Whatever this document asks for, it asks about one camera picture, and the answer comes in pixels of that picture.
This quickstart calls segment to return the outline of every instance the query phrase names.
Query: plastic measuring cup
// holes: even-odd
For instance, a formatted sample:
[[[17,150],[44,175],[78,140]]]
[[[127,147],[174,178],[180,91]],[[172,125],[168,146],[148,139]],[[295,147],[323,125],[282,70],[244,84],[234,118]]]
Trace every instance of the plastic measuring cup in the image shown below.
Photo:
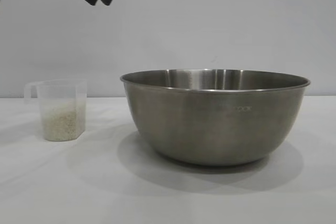
[[[85,80],[50,80],[28,83],[25,101],[36,88],[43,136],[49,141],[77,139],[85,131],[87,83]]]

